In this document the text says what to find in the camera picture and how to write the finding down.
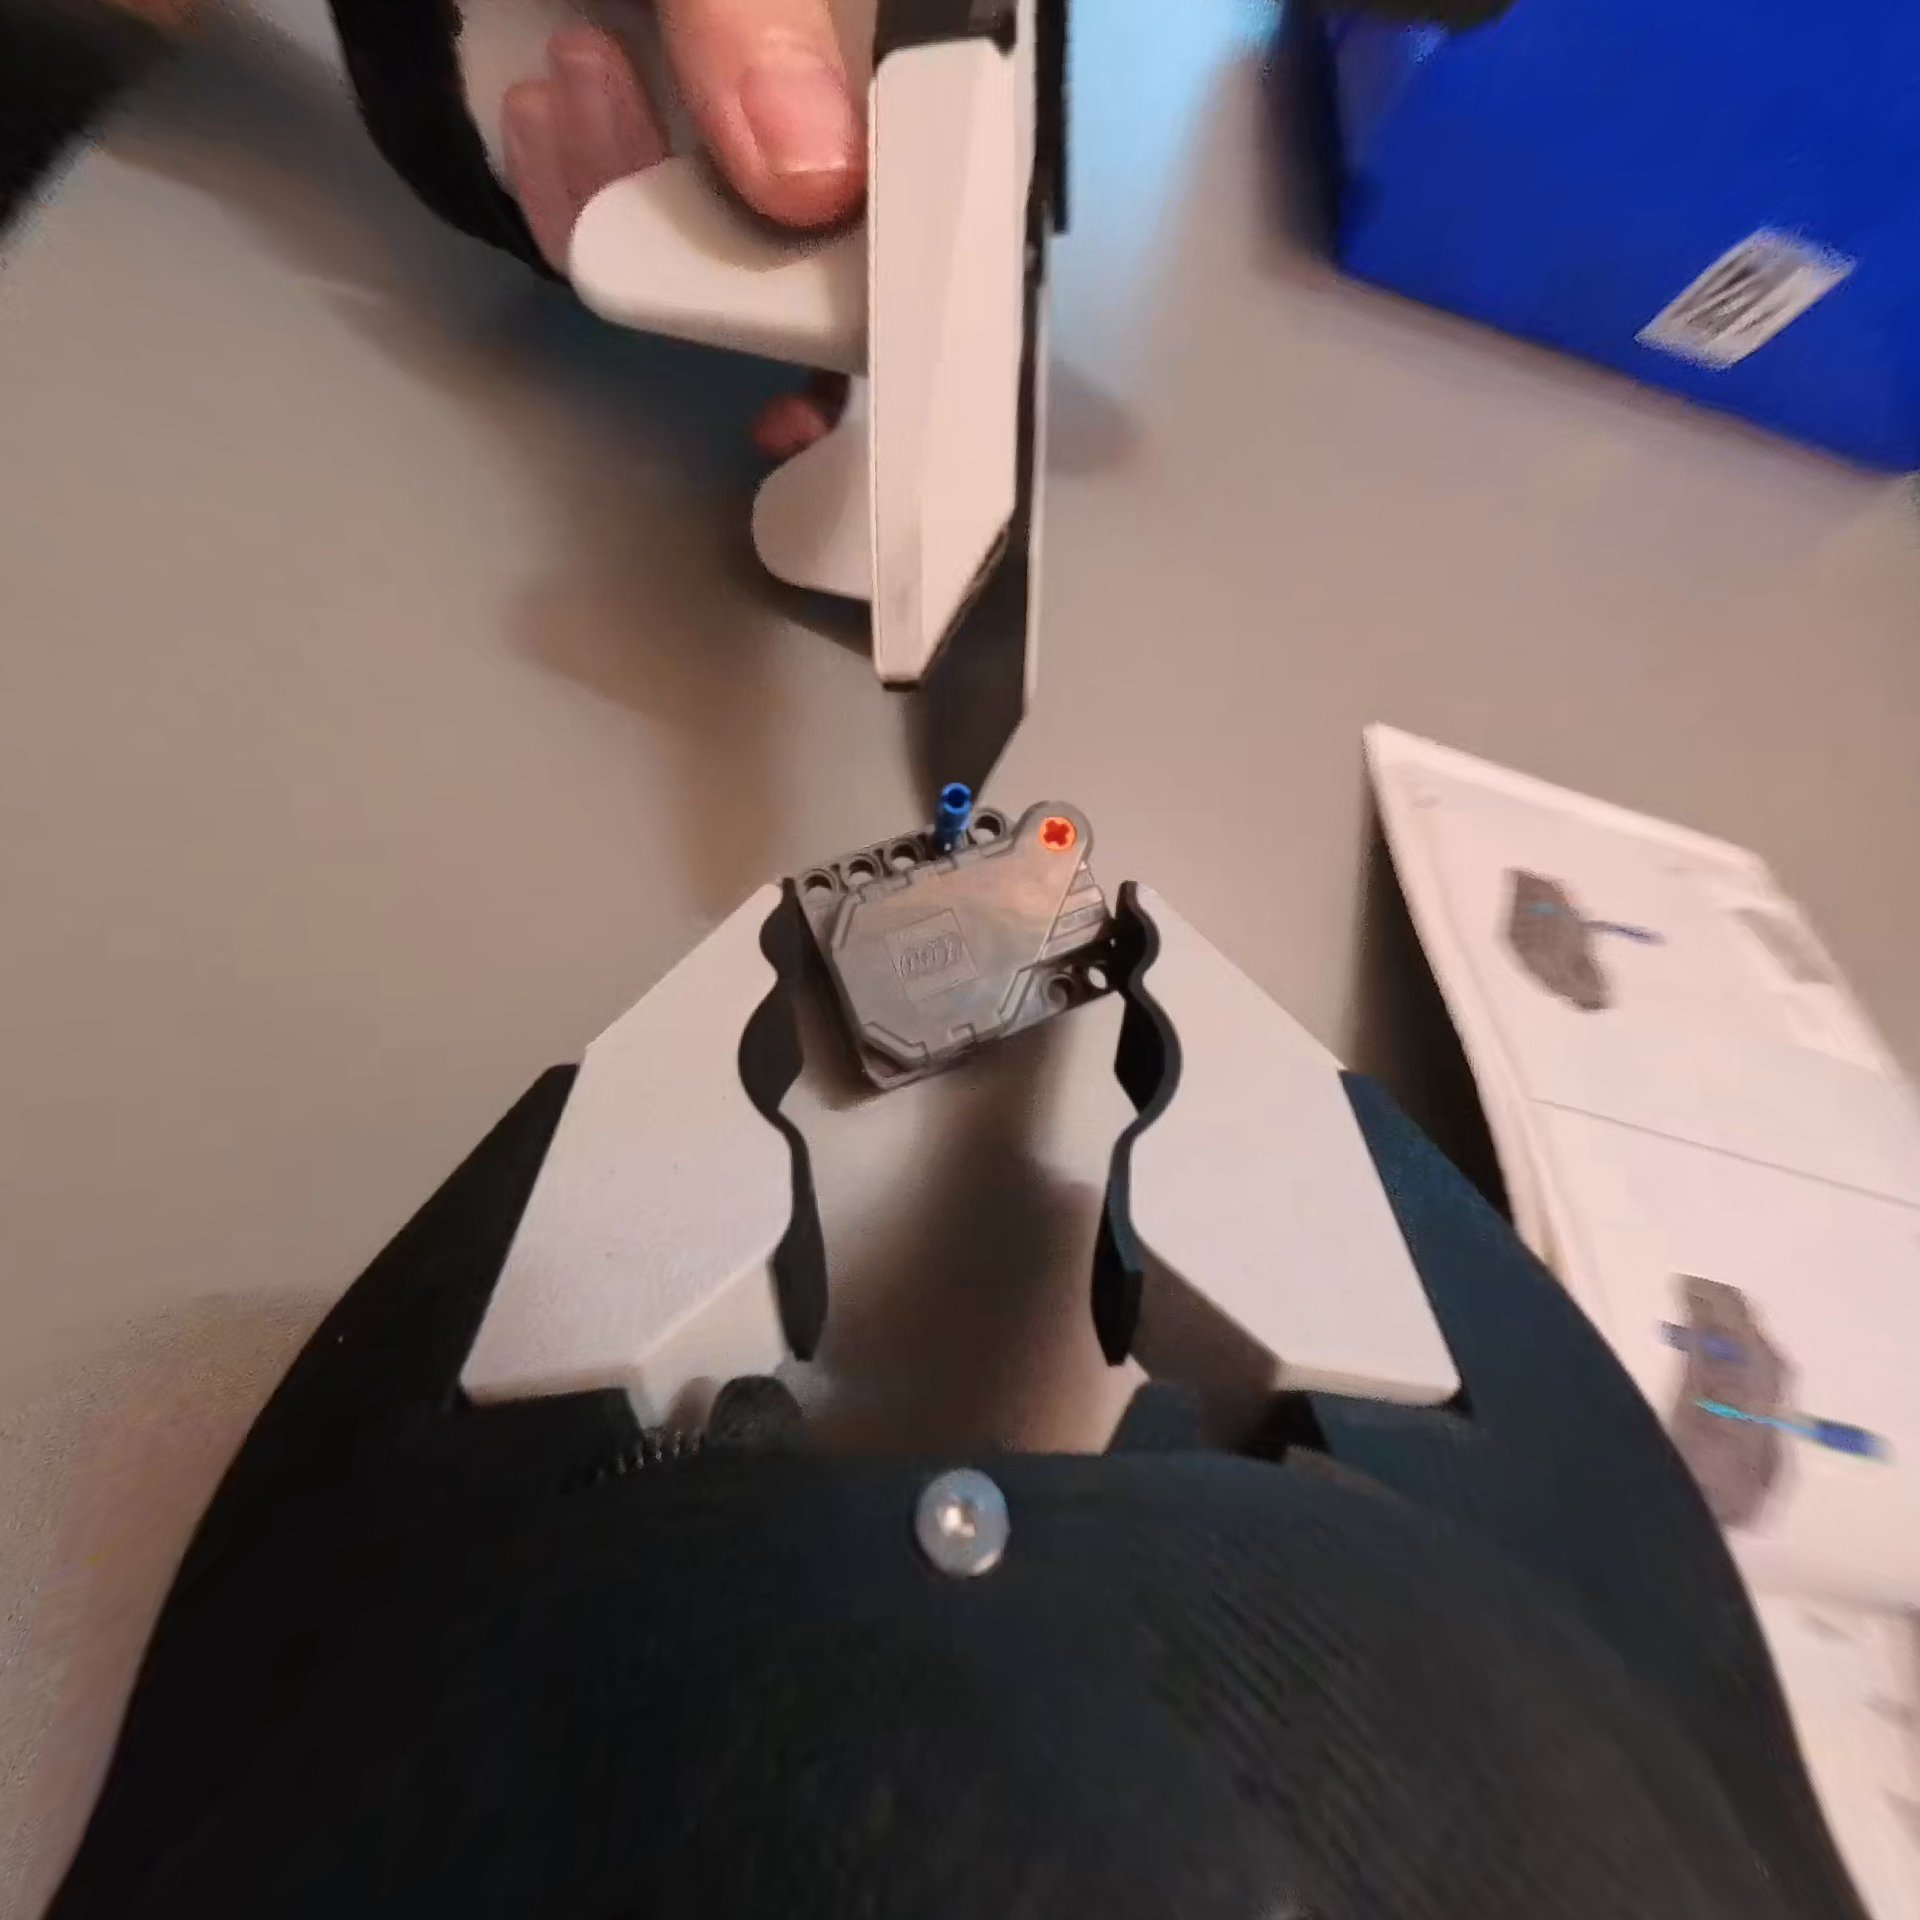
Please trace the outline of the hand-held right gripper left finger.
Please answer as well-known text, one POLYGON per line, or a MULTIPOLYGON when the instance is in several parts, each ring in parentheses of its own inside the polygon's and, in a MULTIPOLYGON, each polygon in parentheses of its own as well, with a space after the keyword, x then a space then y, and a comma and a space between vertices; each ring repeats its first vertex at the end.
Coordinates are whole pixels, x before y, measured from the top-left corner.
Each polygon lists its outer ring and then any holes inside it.
POLYGON ((615 1389, 646 1425, 811 1362, 829 1304, 808 1146, 806 934, 759 888, 584 1051, 463 1362, 470 1401, 615 1389))

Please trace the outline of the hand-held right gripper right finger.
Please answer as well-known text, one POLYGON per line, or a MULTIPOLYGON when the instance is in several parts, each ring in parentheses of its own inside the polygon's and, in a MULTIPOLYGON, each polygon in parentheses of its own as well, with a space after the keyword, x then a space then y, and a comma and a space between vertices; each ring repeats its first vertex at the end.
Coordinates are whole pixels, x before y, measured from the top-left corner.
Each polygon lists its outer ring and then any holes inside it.
POLYGON ((1219 1427, 1279 1395, 1405 1408, 1460 1373, 1338 1056, 1163 893, 1116 901, 1114 1075, 1128 1113, 1092 1252, 1103 1362, 1219 1427))

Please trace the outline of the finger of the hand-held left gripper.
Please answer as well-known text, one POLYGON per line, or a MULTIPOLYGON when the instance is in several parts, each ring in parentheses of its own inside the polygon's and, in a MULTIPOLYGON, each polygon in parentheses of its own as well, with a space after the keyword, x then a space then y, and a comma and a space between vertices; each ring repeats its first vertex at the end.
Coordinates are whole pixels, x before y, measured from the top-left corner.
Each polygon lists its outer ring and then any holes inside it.
POLYGON ((1023 721, 1050 174, 1036 32, 877 32, 869 96, 871 658, 918 780, 1023 721))

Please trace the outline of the grey toy motor block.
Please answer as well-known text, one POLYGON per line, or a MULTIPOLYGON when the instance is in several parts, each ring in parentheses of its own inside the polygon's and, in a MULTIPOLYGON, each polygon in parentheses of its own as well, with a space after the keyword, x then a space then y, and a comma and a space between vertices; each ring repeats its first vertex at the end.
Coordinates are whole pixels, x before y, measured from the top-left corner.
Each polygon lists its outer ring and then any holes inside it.
POLYGON ((792 889, 855 1068, 880 1092, 1114 989, 1116 916, 1083 809, 981 809, 804 868, 792 889))

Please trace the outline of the person's left hand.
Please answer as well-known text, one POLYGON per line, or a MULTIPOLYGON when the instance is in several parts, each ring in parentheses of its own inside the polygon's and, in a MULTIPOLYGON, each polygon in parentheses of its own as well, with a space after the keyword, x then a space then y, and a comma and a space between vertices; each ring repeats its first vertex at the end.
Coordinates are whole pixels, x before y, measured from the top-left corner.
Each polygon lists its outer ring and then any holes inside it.
POLYGON ((864 202, 869 138, 829 4, 661 2, 636 38, 555 28, 500 101, 503 177, 543 264, 570 267, 587 203, 669 158, 643 53, 733 197, 764 221, 824 234, 864 202))

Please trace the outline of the white instruction booklet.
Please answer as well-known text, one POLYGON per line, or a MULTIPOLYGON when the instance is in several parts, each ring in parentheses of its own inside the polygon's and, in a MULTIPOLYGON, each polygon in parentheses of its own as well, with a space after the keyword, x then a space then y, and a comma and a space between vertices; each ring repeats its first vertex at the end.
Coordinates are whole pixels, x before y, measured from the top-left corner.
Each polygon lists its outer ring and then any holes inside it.
POLYGON ((1515 1225, 1694 1475, 1864 1907, 1915 1915, 1912 1083, 1756 854, 1363 750, 1515 1225))

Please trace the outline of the blue cardboard box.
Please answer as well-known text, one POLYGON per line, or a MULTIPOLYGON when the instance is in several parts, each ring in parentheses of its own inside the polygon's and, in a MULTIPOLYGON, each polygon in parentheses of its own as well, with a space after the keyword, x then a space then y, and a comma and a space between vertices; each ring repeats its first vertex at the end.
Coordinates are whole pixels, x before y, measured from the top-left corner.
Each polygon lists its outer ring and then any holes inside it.
POLYGON ((1296 35, 1343 275, 1915 473, 1915 4, 1301 4, 1296 35))

